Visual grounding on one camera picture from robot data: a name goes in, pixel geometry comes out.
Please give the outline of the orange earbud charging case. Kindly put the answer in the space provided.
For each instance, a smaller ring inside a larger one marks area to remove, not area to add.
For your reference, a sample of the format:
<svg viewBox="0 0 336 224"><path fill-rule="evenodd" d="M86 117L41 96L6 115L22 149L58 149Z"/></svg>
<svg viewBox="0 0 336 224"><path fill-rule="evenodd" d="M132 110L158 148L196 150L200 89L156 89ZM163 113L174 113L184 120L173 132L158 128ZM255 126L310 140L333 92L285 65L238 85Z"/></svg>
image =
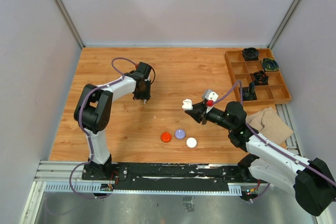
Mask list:
<svg viewBox="0 0 336 224"><path fill-rule="evenodd" d="M160 138L162 142L168 143L171 141L172 135L169 132L163 132Z"/></svg>

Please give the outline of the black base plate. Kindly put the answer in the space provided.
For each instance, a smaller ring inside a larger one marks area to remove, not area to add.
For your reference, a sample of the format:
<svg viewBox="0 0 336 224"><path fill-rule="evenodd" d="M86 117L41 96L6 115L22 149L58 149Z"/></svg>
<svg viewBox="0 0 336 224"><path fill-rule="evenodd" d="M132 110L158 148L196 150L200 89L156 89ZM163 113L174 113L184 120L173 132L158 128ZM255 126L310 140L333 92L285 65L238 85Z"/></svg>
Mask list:
<svg viewBox="0 0 336 224"><path fill-rule="evenodd" d="M139 191L227 191L229 183L257 184L238 165L183 163L111 163L85 165L83 180L102 180L114 189Z"/></svg>

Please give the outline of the dark green rolled sock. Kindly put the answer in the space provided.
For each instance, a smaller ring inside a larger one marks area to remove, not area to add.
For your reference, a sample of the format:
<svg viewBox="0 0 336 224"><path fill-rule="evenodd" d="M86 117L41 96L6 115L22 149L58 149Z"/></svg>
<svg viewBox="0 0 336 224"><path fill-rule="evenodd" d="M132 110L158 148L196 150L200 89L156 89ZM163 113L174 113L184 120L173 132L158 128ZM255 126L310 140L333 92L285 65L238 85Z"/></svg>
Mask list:
<svg viewBox="0 0 336 224"><path fill-rule="evenodd" d="M277 61L271 58L264 58L261 61L261 65L265 72L276 72L279 70L279 65Z"/></svg>

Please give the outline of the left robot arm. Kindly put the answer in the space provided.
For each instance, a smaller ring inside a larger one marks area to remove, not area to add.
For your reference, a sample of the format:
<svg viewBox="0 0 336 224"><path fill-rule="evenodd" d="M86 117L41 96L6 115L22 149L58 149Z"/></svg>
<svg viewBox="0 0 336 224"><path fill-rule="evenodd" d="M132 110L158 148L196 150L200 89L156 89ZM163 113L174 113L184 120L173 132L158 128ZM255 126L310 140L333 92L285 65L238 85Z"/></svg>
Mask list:
<svg viewBox="0 0 336 224"><path fill-rule="evenodd" d="M155 73L152 66L139 62L134 70L121 73L117 80L84 86L74 111L74 119L86 135L89 146L89 158L83 164L83 180L107 180L117 171L106 138L112 104L128 94L132 94L134 100L149 101L153 83L151 73Z"/></svg>

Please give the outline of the purple earbud charging case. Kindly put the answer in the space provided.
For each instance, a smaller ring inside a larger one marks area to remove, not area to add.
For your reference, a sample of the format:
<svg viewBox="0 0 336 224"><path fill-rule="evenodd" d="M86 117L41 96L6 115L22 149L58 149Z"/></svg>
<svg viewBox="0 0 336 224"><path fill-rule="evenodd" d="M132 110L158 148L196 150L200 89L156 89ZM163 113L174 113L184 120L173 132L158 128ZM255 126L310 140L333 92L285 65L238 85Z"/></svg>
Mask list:
<svg viewBox="0 0 336 224"><path fill-rule="evenodd" d="M175 131L174 136L178 140L182 140L186 137L186 133L183 129L178 129Z"/></svg>

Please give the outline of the wooden compartment tray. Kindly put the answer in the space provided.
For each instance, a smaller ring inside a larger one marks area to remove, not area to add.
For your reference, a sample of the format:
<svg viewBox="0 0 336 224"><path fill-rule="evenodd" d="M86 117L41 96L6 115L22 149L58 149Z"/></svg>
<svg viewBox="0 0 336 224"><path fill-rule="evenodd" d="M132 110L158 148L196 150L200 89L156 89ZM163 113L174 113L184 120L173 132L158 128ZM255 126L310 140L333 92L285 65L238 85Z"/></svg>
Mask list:
<svg viewBox="0 0 336 224"><path fill-rule="evenodd" d="M270 49L244 48L224 54L237 101L245 106L279 105L291 101L289 89Z"/></svg>

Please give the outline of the black orange rolled sock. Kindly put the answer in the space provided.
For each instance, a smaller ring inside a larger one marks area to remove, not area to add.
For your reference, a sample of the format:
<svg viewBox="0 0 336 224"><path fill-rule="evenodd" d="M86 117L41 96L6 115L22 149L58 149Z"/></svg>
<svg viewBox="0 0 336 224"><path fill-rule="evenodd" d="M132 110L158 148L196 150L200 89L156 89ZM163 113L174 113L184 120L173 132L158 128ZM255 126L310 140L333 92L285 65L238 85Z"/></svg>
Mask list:
<svg viewBox="0 0 336 224"><path fill-rule="evenodd" d="M251 79L256 86L265 86L268 85L269 77L264 71L258 71L251 75Z"/></svg>

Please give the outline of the white earbud charging case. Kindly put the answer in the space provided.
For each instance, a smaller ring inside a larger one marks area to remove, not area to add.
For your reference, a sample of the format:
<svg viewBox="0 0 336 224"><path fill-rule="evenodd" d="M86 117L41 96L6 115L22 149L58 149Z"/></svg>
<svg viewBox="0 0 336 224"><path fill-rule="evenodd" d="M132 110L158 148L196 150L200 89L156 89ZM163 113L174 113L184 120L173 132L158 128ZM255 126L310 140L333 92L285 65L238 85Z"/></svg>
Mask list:
<svg viewBox="0 0 336 224"><path fill-rule="evenodd" d="M188 148L195 148L197 146L197 140L193 137L189 137L187 140L186 140L186 146Z"/></svg>

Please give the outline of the beige cloth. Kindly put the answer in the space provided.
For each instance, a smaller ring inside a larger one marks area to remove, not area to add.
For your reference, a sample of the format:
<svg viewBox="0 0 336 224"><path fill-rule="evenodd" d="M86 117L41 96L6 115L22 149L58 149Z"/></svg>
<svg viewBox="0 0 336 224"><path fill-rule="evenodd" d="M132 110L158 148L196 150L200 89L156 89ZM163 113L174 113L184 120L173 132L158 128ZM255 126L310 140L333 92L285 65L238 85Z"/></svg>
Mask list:
<svg viewBox="0 0 336 224"><path fill-rule="evenodd" d="M293 135L293 130L279 117L275 110L268 107L248 115L246 122L275 144L281 145Z"/></svg>

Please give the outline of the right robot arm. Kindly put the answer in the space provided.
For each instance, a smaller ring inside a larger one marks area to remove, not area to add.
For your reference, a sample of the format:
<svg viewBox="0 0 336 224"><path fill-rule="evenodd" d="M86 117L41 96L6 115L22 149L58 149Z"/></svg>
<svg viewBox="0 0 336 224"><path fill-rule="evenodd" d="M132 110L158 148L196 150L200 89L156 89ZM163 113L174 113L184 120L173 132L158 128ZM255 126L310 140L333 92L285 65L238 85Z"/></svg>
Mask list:
<svg viewBox="0 0 336 224"><path fill-rule="evenodd" d="M232 101L224 111L213 107L213 101L183 101L182 108L197 123L212 122L229 131L231 143L247 152L247 164L238 168L244 182L253 178L270 183L293 195L297 203L313 216L321 215L335 201L335 180L327 164L293 154L275 144L246 123L243 106Z"/></svg>

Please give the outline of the dark blue rolled sock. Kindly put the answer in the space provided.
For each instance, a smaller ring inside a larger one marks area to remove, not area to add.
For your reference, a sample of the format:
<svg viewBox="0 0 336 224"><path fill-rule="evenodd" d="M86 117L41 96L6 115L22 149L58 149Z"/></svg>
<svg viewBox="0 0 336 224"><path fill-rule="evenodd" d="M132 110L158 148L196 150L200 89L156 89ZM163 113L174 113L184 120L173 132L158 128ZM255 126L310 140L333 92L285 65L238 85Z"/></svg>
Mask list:
<svg viewBox="0 0 336 224"><path fill-rule="evenodd" d="M255 92L255 83L252 81L247 87L242 87L242 100L243 101L254 101L257 100Z"/></svg>

